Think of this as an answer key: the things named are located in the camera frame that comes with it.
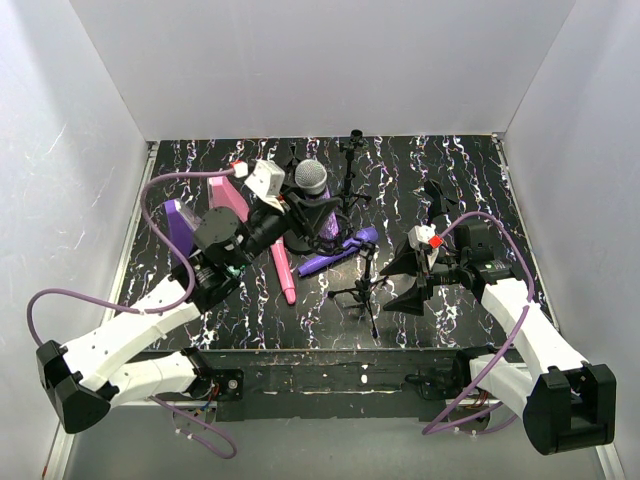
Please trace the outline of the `pink plastic microphone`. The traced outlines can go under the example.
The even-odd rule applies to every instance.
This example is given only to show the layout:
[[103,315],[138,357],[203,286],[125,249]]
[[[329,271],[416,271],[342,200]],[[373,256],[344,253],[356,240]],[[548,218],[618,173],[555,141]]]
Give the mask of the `pink plastic microphone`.
[[270,251],[286,302],[288,305],[294,305],[297,299],[296,288],[283,239],[279,238],[276,240],[275,243],[271,245]]

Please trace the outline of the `tripod stand with shock mount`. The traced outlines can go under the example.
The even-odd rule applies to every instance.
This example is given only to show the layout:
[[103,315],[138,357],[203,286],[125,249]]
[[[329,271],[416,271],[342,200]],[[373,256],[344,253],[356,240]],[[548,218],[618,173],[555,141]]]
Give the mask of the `tripod stand with shock mount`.
[[358,307],[363,307],[371,319],[371,335],[373,339],[379,337],[375,322],[375,315],[372,311],[371,296],[376,287],[385,284],[388,277],[372,279],[372,264],[379,234],[375,227],[370,226],[356,232],[339,246],[338,252],[331,255],[320,255],[307,261],[298,268],[300,277],[308,277],[312,274],[332,266],[342,260],[346,260],[356,254],[365,259],[364,273],[354,281],[354,286],[340,290],[330,290],[327,292],[328,298],[335,298],[341,294],[349,294]]

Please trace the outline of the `purple plastic microphone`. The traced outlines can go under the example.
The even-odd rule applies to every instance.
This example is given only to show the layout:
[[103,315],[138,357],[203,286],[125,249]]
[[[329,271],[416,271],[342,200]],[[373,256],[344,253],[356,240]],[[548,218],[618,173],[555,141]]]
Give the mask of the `purple plastic microphone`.
[[300,277],[309,277],[339,261],[358,253],[366,244],[376,244],[379,239],[375,227],[367,227],[358,231],[354,237],[347,239],[332,255],[318,255],[306,261],[298,268]]

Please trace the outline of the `tripod stand with clip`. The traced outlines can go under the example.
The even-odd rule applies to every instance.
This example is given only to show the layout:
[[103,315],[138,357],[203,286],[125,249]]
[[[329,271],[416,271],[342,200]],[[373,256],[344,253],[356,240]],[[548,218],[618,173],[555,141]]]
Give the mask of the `tripod stand with clip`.
[[354,207],[359,200],[362,200],[368,205],[372,199],[370,195],[358,193],[353,189],[353,180],[356,177],[356,172],[354,171],[355,154],[363,146],[363,132],[358,129],[351,131],[347,143],[339,143],[339,151],[344,154],[346,160],[346,173],[343,178],[341,190],[338,193],[340,207],[331,212],[329,219],[333,217],[348,217],[351,208]]

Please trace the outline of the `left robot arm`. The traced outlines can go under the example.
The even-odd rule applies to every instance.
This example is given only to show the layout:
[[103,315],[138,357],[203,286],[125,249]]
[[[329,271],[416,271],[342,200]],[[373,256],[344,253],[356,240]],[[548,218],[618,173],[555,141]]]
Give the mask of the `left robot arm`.
[[229,207],[206,212],[193,233],[194,249],[139,303],[93,331],[36,351],[41,384],[69,434],[85,431],[111,409],[157,394],[234,401],[241,369],[219,369],[195,347],[139,361],[137,355],[172,330],[199,318],[240,285],[243,269],[287,232],[316,239],[339,204],[307,200],[292,190],[271,206],[257,201],[246,221]]

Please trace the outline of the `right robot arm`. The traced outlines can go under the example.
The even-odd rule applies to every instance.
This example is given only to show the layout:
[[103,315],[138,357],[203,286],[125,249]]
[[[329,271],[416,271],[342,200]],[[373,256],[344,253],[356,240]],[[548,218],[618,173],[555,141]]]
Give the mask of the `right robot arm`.
[[468,395],[480,389],[521,418],[527,438],[542,455],[613,442],[616,418],[614,373],[592,364],[554,328],[530,295],[499,259],[482,220],[458,223],[454,249],[444,245],[431,225],[416,226],[397,248],[382,275],[410,275],[414,284],[385,304],[387,311],[421,315],[434,290],[460,285],[507,333],[504,346],[457,352],[452,367],[455,389]]

